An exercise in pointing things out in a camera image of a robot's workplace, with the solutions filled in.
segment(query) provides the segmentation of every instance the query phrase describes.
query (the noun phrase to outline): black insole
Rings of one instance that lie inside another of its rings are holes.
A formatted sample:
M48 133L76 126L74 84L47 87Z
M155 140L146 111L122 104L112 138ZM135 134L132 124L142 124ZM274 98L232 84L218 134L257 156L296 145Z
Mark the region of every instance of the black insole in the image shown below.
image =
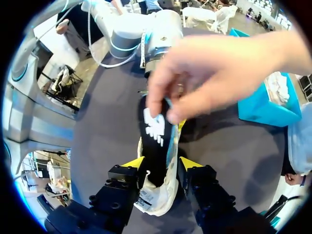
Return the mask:
M163 184L167 173L167 152L173 127L166 119L170 105L164 99L161 114L152 119L145 103L146 96L143 96L138 104L138 121L143 148L142 156L146 158L147 170L151 172L148 176L149 181L159 187Z

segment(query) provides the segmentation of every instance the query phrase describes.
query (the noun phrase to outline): blue bin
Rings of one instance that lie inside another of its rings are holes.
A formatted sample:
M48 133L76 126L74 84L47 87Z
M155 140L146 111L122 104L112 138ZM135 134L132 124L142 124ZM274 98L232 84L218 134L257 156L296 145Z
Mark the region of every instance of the blue bin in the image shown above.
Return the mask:
M231 36L249 37L249 35L236 30L230 31ZM290 98L285 107L270 102L264 83L248 98L239 101L238 117L241 120L285 127L299 121L301 116L300 105L293 83L287 73L281 73L287 79L288 94Z

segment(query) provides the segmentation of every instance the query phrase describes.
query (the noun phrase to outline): hand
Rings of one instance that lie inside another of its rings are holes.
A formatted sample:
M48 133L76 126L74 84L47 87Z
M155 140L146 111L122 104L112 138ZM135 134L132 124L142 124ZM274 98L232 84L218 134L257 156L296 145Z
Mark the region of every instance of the hand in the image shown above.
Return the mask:
M64 34L67 31L67 29L68 29L68 25L57 26L56 31L57 31L57 34L62 35L62 34Z
M296 185L296 184L301 184L303 180L303 176L296 174L286 174L285 175L285 181L286 183L288 183L289 185Z
M221 35L185 37L149 78L147 107L152 117L160 113L164 97L173 102L167 119L178 124L251 95L282 60L281 53L268 48L271 42ZM181 98L178 84L184 89Z

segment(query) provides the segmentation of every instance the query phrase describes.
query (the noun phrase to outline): barcode label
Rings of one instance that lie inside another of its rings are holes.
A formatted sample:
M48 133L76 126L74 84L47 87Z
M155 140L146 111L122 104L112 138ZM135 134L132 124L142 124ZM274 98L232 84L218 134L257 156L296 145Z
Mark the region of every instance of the barcode label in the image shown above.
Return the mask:
M141 206L142 208L144 208L146 211L152 206L150 203L148 203L147 201L145 201L144 199L142 199L141 197L138 198L136 205Z

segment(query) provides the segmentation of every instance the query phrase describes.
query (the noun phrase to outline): dark gray table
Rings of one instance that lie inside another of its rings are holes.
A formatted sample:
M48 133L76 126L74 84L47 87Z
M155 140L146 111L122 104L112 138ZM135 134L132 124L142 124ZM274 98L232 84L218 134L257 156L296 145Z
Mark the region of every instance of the dark gray table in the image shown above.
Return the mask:
M184 34L209 33L185 29ZM106 56L104 63L117 63ZM140 137L137 103L146 89L139 61L114 69L99 67L83 99L75 126L71 157L74 200L88 206L115 164L137 157ZM217 179L231 195L236 207L252 206L257 212L267 209L280 178L285 139L283 130L244 122L237 117L237 105L210 115L191 119L180 139L181 156L210 164ZM190 204L181 190L171 210L162 217L149 216L133 209L127 234L201 233Z

